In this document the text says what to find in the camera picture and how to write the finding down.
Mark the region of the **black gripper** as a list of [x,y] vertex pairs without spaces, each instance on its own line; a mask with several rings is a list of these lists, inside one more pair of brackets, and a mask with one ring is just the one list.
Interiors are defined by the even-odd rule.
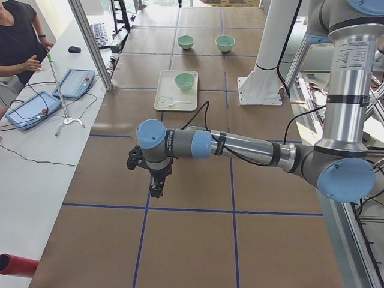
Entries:
[[150,185],[150,194],[152,197],[162,197],[164,180],[168,175],[172,174],[172,158],[165,158],[163,161],[158,163],[146,161],[150,174],[153,177],[153,182]]

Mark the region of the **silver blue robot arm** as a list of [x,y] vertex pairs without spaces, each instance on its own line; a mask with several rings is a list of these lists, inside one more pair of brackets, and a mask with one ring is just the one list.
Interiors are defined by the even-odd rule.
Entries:
[[136,130],[127,167],[148,170],[152,197],[161,197],[174,159],[234,156],[262,167],[280,167],[337,202],[355,202],[375,186],[362,142],[376,41],[383,34],[382,1],[311,1],[308,35],[334,43],[322,138],[314,146],[273,141],[185,125],[166,128],[155,119]]

